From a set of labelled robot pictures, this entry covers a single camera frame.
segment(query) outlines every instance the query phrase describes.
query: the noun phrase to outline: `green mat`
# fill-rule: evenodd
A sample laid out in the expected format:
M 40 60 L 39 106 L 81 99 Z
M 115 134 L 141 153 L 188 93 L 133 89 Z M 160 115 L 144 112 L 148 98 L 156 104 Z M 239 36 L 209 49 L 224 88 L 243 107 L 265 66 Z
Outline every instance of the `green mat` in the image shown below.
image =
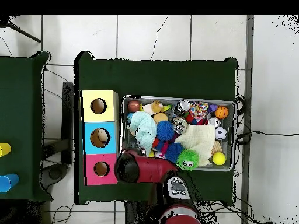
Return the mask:
M 48 201 L 40 187 L 43 133 L 42 70 L 49 54 L 31 58 L 0 57 L 0 142 L 11 152 L 0 158 L 0 175 L 16 173 L 20 180 L 0 199 Z
M 234 100 L 237 60 L 225 61 L 128 61 L 94 59 L 91 53 L 81 52 L 75 59 L 75 95 L 78 90 L 114 90 L 119 94 L 121 107 L 125 95 L 182 97 L 193 99 Z M 152 184 L 84 186 L 82 129 L 80 117 L 75 116 L 75 133 L 79 145 L 78 179 L 75 194 L 79 203 L 86 201 L 141 201 L 150 197 Z M 233 170 L 229 172 L 192 171 L 189 173 L 204 200 L 223 200 L 233 204 Z

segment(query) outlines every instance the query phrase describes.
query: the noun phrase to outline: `gray plastic bin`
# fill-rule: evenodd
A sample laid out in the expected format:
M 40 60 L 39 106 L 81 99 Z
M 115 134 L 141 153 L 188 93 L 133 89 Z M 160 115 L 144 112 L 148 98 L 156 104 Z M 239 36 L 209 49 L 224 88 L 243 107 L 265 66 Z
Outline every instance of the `gray plastic bin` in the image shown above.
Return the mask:
M 132 134 L 128 130 L 127 123 L 127 115 L 128 103 L 132 100 L 138 100 L 143 105 L 150 104 L 154 100 L 158 100 L 164 106 L 172 104 L 176 106 L 178 101 L 183 98 L 168 98 L 168 97 L 154 97 L 154 96 L 140 96 L 140 98 L 125 96 L 122 102 L 122 111 L 123 111 L 123 121 L 121 123 L 121 142 L 120 142 L 120 150 L 128 148 L 128 147 L 136 147 L 136 139 L 132 136 Z M 203 100 L 203 99 L 186 99 L 190 102 L 206 102 L 210 104 L 216 104 L 218 106 L 225 106 L 228 109 L 228 116 L 221 120 L 221 126 L 227 130 L 228 137 L 223 141 L 219 141 L 222 152 L 226 156 L 227 160 L 222 166 L 217 166 L 215 164 L 210 164 L 202 167 L 197 167 L 195 170 L 204 170 L 204 171 L 214 171 L 214 172 L 228 172 L 234 166 L 235 159 L 235 140 L 236 140 L 236 131 L 237 131 L 237 107 L 233 101 L 222 101 L 222 100 Z M 169 119 L 171 119 L 171 115 L 173 113 L 173 107 L 171 110 L 165 112 L 168 115 Z

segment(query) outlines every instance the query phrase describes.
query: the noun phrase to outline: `blue cylinder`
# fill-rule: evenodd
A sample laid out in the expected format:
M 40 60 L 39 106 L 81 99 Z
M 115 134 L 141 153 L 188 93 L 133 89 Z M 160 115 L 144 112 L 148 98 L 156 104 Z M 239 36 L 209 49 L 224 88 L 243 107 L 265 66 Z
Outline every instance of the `blue cylinder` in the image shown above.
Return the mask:
M 0 193 L 7 193 L 19 182 L 19 176 L 15 173 L 0 176 Z

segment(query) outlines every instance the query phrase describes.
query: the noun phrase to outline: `blue box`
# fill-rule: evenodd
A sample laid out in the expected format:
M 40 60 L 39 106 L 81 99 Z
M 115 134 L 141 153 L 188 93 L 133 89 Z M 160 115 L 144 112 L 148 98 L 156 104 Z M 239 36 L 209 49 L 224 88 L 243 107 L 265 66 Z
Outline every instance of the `blue box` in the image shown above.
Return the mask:
M 91 133 L 95 129 L 105 129 L 110 136 L 110 140 L 103 148 L 98 148 L 91 143 Z M 118 153 L 118 128 L 117 122 L 86 122 L 84 124 L 85 152 L 87 155 Z

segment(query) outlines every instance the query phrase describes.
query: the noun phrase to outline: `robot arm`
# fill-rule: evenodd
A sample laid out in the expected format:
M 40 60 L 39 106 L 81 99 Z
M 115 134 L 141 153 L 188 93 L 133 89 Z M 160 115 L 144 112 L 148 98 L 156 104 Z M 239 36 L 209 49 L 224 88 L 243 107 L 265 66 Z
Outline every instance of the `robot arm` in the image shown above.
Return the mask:
M 134 150 L 121 154 L 114 167 L 118 181 L 157 183 L 158 205 L 148 221 L 156 224 L 201 224 L 200 215 L 190 197 L 179 168 L 168 160 L 139 156 Z

